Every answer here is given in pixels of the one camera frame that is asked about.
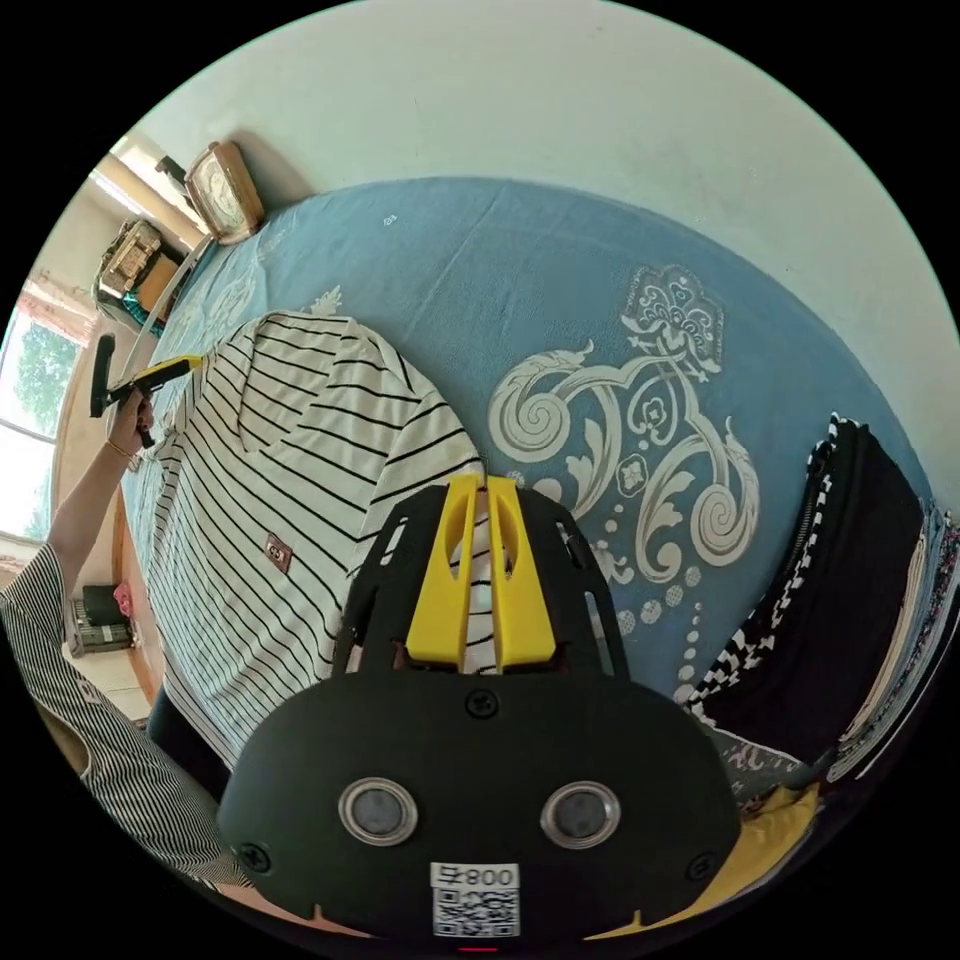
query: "clock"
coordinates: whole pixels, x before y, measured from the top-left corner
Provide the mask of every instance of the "clock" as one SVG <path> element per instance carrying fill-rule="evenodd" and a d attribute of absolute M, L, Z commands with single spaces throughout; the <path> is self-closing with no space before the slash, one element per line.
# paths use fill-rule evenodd
<path fill-rule="evenodd" d="M 235 143 L 211 143 L 193 162 L 185 182 L 218 243 L 238 243 L 260 229 L 263 204 Z"/>

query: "black and white striped shirt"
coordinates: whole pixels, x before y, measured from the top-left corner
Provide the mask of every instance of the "black and white striped shirt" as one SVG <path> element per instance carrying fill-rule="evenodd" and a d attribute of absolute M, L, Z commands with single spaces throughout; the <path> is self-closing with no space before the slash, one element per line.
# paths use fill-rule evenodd
<path fill-rule="evenodd" d="M 273 709 L 329 676 L 350 575 L 394 505 L 483 465 L 433 385 L 349 318 L 241 327 L 160 429 L 144 566 L 165 689 L 232 769 Z M 481 519 L 469 671 L 494 663 L 488 546 Z"/>
<path fill-rule="evenodd" d="M 64 659 L 65 602 L 60 564 L 44 545 L 0 592 L 0 618 L 34 701 L 86 747 L 84 784 L 161 863 L 208 886 L 249 886 L 220 841 L 210 798 Z"/>

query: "blue bedsheet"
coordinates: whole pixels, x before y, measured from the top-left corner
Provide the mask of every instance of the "blue bedsheet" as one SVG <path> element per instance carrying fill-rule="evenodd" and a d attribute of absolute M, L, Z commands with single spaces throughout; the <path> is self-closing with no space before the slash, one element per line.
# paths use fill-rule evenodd
<path fill-rule="evenodd" d="M 477 179 L 313 197 L 213 253 L 156 359 L 203 353 L 279 308 L 335 309 L 384 334 L 492 472 L 573 508 L 634 678 L 678 700 L 769 581 L 831 411 L 868 423 L 930 497 L 840 339 L 750 264 L 643 210 Z M 125 486 L 141 561 L 152 510 L 140 505 L 158 479 L 145 469 Z M 738 792 L 783 779 L 779 758 L 720 745 Z"/>

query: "qr code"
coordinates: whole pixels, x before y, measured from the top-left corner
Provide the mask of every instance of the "qr code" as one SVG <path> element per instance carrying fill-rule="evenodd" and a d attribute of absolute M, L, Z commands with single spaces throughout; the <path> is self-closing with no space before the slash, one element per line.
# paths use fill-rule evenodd
<path fill-rule="evenodd" d="M 433 932 L 438 937 L 519 936 L 520 891 L 434 889 Z"/>

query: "hand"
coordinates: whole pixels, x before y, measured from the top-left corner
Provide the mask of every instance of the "hand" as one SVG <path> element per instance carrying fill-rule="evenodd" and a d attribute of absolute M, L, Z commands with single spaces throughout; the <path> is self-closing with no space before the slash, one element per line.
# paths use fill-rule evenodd
<path fill-rule="evenodd" d="M 139 390 L 134 390 L 117 411 L 110 430 L 110 442 L 133 457 L 143 447 L 139 430 L 149 430 L 152 426 L 153 405 L 149 397 L 144 397 Z"/>

